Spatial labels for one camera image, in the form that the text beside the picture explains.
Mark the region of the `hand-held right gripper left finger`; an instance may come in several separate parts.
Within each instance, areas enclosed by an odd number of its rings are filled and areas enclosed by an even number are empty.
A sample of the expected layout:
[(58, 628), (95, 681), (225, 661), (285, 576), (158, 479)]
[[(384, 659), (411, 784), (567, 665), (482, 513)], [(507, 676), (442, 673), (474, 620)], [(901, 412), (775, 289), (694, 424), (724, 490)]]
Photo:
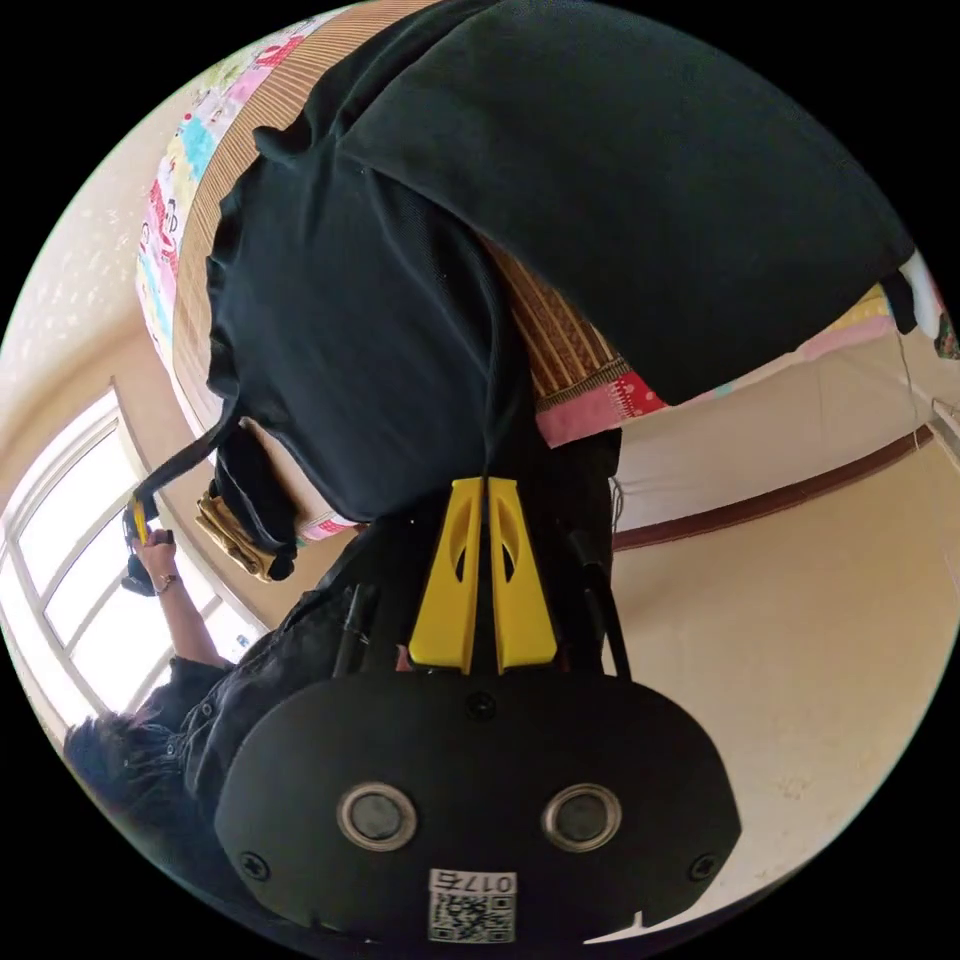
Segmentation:
[(484, 481), (452, 484), (408, 644), (418, 667), (467, 673), (473, 655)]

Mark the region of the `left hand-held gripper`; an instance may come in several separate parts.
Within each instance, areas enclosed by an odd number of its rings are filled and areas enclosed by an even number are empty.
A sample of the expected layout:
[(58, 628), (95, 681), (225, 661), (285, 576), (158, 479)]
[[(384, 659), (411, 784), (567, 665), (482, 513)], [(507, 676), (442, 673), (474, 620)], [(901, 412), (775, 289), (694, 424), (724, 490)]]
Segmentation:
[(151, 581), (138, 558), (135, 545), (144, 544), (150, 535), (150, 521), (159, 517), (159, 511), (153, 506), (152, 494), (135, 494), (122, 514), (124, 542), (128, 550), (127, 573), (121, 581), (122, 587), (143, 597), (153, 597)]

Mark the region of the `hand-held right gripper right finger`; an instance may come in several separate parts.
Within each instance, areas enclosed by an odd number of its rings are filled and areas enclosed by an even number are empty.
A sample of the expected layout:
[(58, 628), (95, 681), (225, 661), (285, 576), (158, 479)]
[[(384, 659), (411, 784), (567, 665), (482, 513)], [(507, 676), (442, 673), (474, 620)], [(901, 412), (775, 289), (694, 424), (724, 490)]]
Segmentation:
[(514, 480), (489, 480), (489, 536), (498, 670), (549, 665), (558, 646)]

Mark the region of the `person's left hand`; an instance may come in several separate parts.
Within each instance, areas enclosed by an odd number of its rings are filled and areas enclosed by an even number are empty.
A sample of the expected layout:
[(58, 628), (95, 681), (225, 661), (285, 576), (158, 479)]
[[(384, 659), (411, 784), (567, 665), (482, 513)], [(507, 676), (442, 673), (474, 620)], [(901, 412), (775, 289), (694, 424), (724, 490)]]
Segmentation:
[(136, 553), (155, 595), (160, 596), (179, 579), (172, 531), (160, 528), (151, 531), (146, 540), (136, 546)]

